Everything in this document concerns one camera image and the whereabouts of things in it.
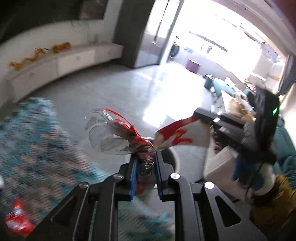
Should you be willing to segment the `blue white gloved right hand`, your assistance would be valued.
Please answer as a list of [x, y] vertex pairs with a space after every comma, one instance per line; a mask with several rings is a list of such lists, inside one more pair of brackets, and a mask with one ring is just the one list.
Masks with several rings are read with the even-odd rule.
[[236, 157], [232, 180], [245, 190], [252, 190], [256, 196], [267, 194], [275, 185], [273, 166], [269, 163], [252, 163], [241, 154]]

